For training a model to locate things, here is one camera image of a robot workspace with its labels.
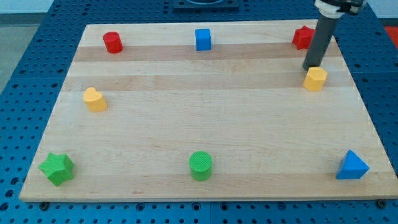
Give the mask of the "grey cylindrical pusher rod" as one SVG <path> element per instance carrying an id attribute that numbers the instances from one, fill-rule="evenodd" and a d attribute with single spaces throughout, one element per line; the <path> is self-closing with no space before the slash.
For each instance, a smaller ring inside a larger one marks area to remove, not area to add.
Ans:
<path id="1" fill-rule="evenodd" d="M 304 70 L 321 65 L 337 23 L 337 19 L 320 14 L 313 38 L 302 64 Z"/>

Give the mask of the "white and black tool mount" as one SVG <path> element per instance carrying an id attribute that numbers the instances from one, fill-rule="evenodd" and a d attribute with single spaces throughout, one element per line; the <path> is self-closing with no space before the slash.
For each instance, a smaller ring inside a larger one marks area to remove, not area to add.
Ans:
<path id="1" fill-rule="evenodd" d="M 367 0 L 314 0 L 320 14 L 330 19 L 339 19 L 343 14 L 356 16 L 366 4 Z"/>

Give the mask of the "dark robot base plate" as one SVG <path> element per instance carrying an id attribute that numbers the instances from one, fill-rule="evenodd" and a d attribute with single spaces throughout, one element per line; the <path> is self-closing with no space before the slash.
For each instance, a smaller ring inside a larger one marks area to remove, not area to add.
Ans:
<path id="1" fill-rule="evenodd" d="M 219 9 L 239 9 L 238 0 L 172 0 L 171 6 L 174 11 L 212 11 Z"/>

